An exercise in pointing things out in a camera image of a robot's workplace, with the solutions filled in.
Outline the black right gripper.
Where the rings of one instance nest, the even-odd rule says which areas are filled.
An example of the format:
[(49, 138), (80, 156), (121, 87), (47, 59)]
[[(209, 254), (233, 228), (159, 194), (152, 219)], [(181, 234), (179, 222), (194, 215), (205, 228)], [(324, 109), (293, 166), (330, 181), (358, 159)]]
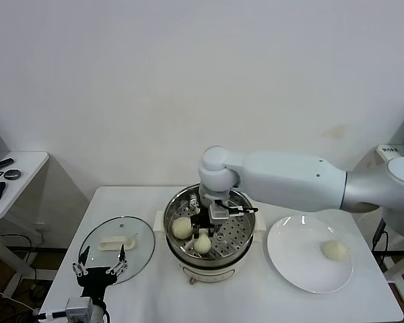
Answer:
[(208, 229), (208, 237), (210, 240), (213, 239), (215, 234), (217, 233), (216, 227), (212, 227), (210, 223), (209, 215), (207, 213), (199, 213), (190, 216), (191, 220), (191, 237), (194, 240), (199, 238), (199, 230), (200, 229)]

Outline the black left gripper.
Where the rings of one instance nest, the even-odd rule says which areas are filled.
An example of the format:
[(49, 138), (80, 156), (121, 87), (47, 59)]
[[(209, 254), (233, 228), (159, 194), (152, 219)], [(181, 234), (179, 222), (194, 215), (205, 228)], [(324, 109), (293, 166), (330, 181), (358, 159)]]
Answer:
[(82, 297), (104, 298), (106, 288), (116, 283), (116, 276), (127, 269), (125, 245), (121, 245), (119, 261), (109, 270), (108, 267), (86, 268), (90, 246), (87, 246), (78, 256), (77, 262), (72, 264), (73, 272), (77, 275), (77, 282), (83, 288)]

